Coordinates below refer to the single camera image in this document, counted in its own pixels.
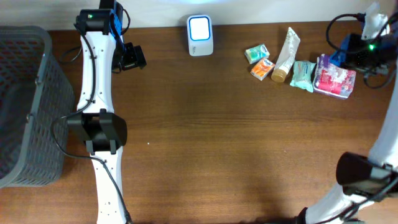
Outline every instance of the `black cable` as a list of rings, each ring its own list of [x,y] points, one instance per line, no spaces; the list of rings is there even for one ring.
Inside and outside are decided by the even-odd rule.
[[[341,221],[347,221],[349,219],[351,219],[356,212],[359,210],[359,208],[368,203],[368,202],[372,202],[375,201],[383,196],[385,196],[385,194],[388,193],[388,191],[390,191],[393,187],[395,187],[398,184],[398,177],[396,177],[394,180],[392,180],[389,184],[387,184],[382,190],[380,190],[377,194],[374,194],[372,197],[367,198],[366,200],[360,202],[360,203],[355,203],[352,204],[352,206],[348,207],[346,210],[342,211],[340,214],[335,215],[334,217],[331,217],[325,221],[322,222],[318,222],[315,224],[326,224],[329,222],[332,222],[333,220],[339,218]]]
[[[121,35],[123,35],[123,34],[125,34],[127,32],[127,30],[130,27],[130,22],[131,22],[131,19],[130,19],[130,16],[129,16],[129,13],[127,12],[127,10],[123,9],[123,11],[126,13],[128,22],[127,22],[127,27],[121,32]]]
[[[343,17],[354,17],[356,19],[358,19],[359,17],[363,16],[364,14],[358,13],[358,14],[342,14],[340,16],[337,16],[336,18],[332,19],[328,25],[328,27],[326,28],[326,41],[328,42],[328,44],[330,45],[330,47],[334,48],[335,50],[338,50],[340,52],[346,53],[346,54],[358,54],[364,50],[368,49],[368,46],[364,46],[358,50],[353,50],[353,51],[347,51],[344,49],[341,49],[339,47],[337,47],[335,44],[333,44],[330,41],[330,37],[329,37],[329,31],[332,27],[332,25],[338,20],[341,19]],[[392,22],[396,19],[396,16],[398,16],[398,12],[393,13],[393,15],[389,18],[389,20],[382,26],[381,30],[379,31],[379,33],[377,34],[377,36],[370,41],[368,44],[374,44],[376,41],[379,40],[381,34],[383,33],[384,29]]]
[[[68,54],[70,54],[71,52],[74,52],[74,51],[77,50],[77,49],[79,49],[79,52],[77,53],[77,55],[76,55],[74,58],[72,58],[72,59],[69,60],[69,61],[64,61],[64,60],[63,60]],[[65,53],[63,53],[63,54],[59,57],[58,60],[60,61],[61,64],[72,63],[72,62],[74,62],[74,61],[80,56],[80,54],[81,54],[81,46],[77,46],[77,47],[74,47],[74,48],[72,48],[72,49],[67,50]]]
[[[369,82],[368,82],[368,78],[370,75],[365,73],[364,77],[363,77],[363,82],[365,82],[365,85],[367,87],[377,90],[377,89],[384,88],[384,87],[388,86],[396,75],[397,75],[397,70],[395,69],[388,74],[388,77],[383,84],[378,85],[378,86],[371,86],[371,85],[369,85]]]
[[[76,115],[76,114],[78,114],[78,113],[84,111],[85,109],[87,109],[87,108],[89,107],[89,105],[91,105],[91,103],[93,102],[94,95],[95,95],[96,70],[95,70],[95,58],[94,58],[94,53],[93,53],[93,50],[91,49],[90,43],[87,41],[87,38],[81,33],[81,30],[76,26],[76,24],[74,24],[74,26],[75,26],[76,30],[80,33],[81,37],[83,38],[83,40],[85,41],[85,43],[86,43],[86,45],[87,45],[87,47],[88,47],[88,50],[90,51],[91,62],[92,62],[92,65],[93,65],[93,85],[92,85],[92,87],[91,87],[91,95],[90,95],[90,99],[88,100],[87,104],[86,104],[84,107],[82,107],[80,110],[78,110],[78,111],[76,111],[76,112],[74,112],[74,113],[71,113],[71,114],[69,114],[69,115],[66,115],[66,116],[61,116],[61,117],[59,117],[59,118],[57,118],[57,119],[55,119],[55,120],[53,120],[53,121],[51,122],[51,126],[50,126],[51,136],[52,136],[53,140],[55,141],[55,144],[57,145],[58,149],[62,152],[62,154],[66,155],[66,156],[68,156],[68,157],[74,158],[74,159],[89,159],[89,160],[94,160],[94,161],[99,162],[99,163],[104,167],[106,173],[108,174],[109,178],[111,179],[111,182],[113,183],[113,185],[114,185],[114,187],[115,187],[115,189],[116,189],[116,191],[117,191],[117,193],[118,193],[118,195],[119,195],[119,198],[120,198],[120,200],[121,200],[121,203],[122,203],[122,206],[123,206],[123,210],[124,210],[124,217],[126,218],[126,223],[128,223],[128,224],[131,223],[131,224],[132,224],[132,220],[131,220],[130,213],[128,212],[127,207],[126,207],[126,204],[124,203],[124,200],[123,200],[123,195],[122,195],[122,193],[121,193],[121,191],[120,191],[120,189],[119,189],[117,183],[116,183],[115,180],[113,179],[113,176],[112,176],[112,174],[110,173],[108,167],[106,166],[106,162],[105,162],[105,161],[102,161],[101,159],[95,158],[95,157],[90,157],[90,156],[78,156],[78,155],[70,154],[70,153],[68,153],[66,150],[64,150],[64,149],[62,148],[62,146],[61,146],[61,145],[59,144],[59,142],[57,141],[57,138],[55,137],[55,132],[54,132],[54,126],[55,126],[55,124],[56,124],[57,122],[59,122],[61,119],[69,118],[69,117],[74,116],[74,115]]]

